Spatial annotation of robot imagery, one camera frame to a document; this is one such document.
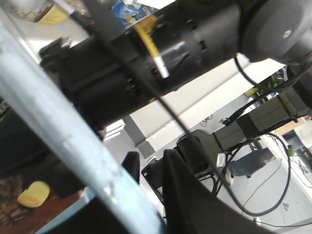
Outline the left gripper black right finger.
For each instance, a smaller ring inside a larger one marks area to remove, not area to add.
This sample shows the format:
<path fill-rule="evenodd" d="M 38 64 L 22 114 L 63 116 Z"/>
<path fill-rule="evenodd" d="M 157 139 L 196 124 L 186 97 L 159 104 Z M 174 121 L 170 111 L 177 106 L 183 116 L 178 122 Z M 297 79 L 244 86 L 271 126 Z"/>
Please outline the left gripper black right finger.
<path fill-rule="evenodd" d="M 171 234 L 269 234 L 216 198 L 175 150 L 165 150 L 163 197 Z"/>

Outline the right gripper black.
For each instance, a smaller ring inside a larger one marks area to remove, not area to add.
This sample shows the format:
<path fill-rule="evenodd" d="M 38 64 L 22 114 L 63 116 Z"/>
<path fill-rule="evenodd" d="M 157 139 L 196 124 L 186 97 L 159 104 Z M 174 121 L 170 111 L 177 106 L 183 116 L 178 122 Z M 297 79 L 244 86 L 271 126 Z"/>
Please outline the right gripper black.
<path fill-rule="evenodd" d="M 40 49 L 41 66 L 94 131 L 147 105 L 155 96 L 147 83 L 160 91 L 158 76 L 148 64 L 151 57 L 134 29 L 114 39 L 127 63 L 140 74 L 137 79 L 104 49 L 96 36 L 73 47 L 57 39 Z"/>

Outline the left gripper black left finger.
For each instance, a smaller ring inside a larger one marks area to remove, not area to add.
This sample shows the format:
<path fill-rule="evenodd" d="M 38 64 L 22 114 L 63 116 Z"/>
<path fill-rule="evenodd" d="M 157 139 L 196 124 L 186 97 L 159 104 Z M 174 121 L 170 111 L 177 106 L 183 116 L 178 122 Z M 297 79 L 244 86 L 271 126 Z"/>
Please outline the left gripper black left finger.
<path fill-rule="evenodd" d="M 139 184 L 140 178 L 139 153 L 128 152 L 121 165 L 132 176 L 132 178 L 137 182 L 137 184 Z"/>

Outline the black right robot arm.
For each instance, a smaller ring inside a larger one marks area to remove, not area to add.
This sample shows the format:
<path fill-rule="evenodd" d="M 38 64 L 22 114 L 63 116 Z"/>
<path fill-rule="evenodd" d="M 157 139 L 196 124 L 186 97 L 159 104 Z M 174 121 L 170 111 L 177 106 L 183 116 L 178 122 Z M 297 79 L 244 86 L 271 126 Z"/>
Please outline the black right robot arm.
<path fill-rule="evenodd" d="M 104 25 L 108 45 L 97 35 L 75 46 L 55 40 L 39 54 L 43 69 L 80 114 L 98 130 L 148 105 L 235 57 L 284 64 L 312 58 L 309 0 L 177 0 L 134 25 Z"/>

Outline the black robot base head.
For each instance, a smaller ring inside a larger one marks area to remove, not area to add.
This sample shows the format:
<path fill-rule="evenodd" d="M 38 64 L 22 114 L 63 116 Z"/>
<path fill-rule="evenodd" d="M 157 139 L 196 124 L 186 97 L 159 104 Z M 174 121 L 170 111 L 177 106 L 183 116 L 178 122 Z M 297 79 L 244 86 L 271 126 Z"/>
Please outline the black robot base head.
<path fill-rule="evenodd" d="M 169 150 L 177 153 L 196 178 L 213 175 L 212 166 L 220 168 L 217 164 L 221 158 L 219 154 L 228 154 L 237 144 L 233 134 L 227 133 L 223 128 L 213 133 L 198 129 L 193 131 L 192 135 L 196 145 L 193 145 L 189 137 L 184 135 L 177 140 L 174 147 L 164 148 L 161 152 L 165 153 Z M 141 171 L 159 200 L 163 200 L 163 157 L 164 155 L 153 157 Z"/>

